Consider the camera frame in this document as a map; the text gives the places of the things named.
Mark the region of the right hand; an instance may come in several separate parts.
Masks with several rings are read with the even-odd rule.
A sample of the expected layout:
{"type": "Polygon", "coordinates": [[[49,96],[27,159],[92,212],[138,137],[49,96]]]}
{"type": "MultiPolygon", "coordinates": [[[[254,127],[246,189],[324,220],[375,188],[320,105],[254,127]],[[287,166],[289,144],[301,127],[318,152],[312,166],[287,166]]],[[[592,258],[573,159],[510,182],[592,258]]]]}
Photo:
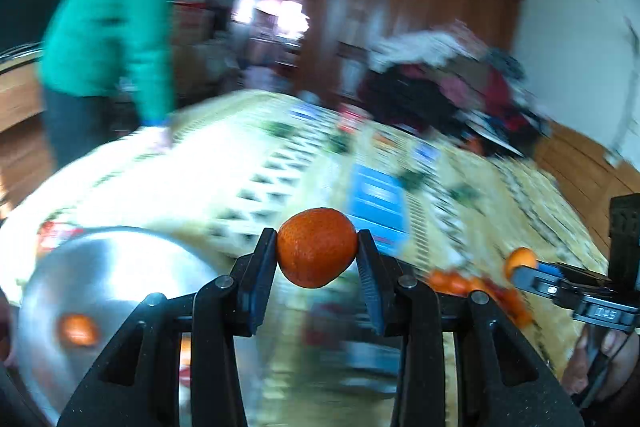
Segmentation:
{"type": "Polygon", "coordinates": [[[596,376],[592,368],[597,357],[603,371],[603,379],[594,401],[604,401],[618,395],[630,384],[639,361],[639,336],[636,332],[624,333],[610,329],[602,338],[598,350],[594,350],[596,328],[585,325],[575,343],[574,351],[561,378],[561,385],[569,395],[584,392],[596,376]]]}

